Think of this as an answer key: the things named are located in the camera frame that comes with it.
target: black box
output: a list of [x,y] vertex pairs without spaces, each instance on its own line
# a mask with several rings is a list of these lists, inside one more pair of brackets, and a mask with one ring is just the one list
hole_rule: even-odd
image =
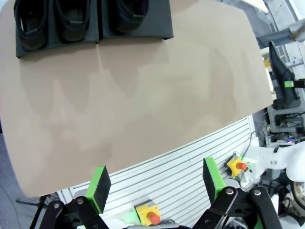
[[18,58],[28,55],[33,52],[39,52],[46,49],[60,48],[68,45],[78,43],[98,42],[99,41],[99,25],[97,14],[97,1],[91,0],[90,2],[90,19],[86,36],[83,40],[78,42],[61,41],[56,30],[55,15],[54,15],[54,0],[49,0],[48,8],[48,41],[45,46],[38,50],[29,51],[20,44],[19,37],[16,31],[16,56]]
[[116,15],[115,0],[98,0],[100,40],[120,37],[159,37],[173,38],[173,25],[169,0],[150,0],[149,9],[137,30],[120,33],[114,29]]

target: wooden table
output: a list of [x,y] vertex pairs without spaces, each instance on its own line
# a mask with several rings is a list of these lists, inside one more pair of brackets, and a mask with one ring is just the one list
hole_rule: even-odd
[[19,60],[13,3],[0,16],[0,117],[28,196],[88,181],[100,165],[111,173],[158,156],[272,103],[251,26],[234,7],[172,0],[173,39]]

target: floor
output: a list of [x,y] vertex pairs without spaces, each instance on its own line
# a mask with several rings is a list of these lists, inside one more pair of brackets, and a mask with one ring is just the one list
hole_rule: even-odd
[[[243,2],[239,2],[235,6],[245,11],[256,35],[266,34],[271,31],[269,27],[270,19],[266,15]],[[255,115],[255,117],[262,118],[260,114]],[[15,178],[3,135],[0,134],[0,229],[29,228],[37,208],[16,203],[15,200],[17,199],[32,203],[38,202],[38,198],[26,200]]]

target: orange knob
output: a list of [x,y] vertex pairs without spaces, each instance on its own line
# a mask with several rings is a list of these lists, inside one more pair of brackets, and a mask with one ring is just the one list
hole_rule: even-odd
[[158,216],[156,213],[154,212],[149,212],[147,214],[147,218],[150,220],[150,222],[153,224],[153,225],[157,225],[158,223],[160,223],[161,221],[161,218],[160,216]]
[[247,163],[237,163],[236,167],[241,170],[247,169]]

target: black high heel shoe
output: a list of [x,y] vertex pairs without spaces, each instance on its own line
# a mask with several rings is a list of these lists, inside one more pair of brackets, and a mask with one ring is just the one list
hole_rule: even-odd
[[136,30],[148,12],[149,0],[115,0],[117,18],[115,28],[122,33]]
[[14,5],[16,33],[27,50],[37,50],[48,39],[48,1],[16,0]]
[[58,34],[65,41],[82,40],[88,30],[90,0],[54,0]]

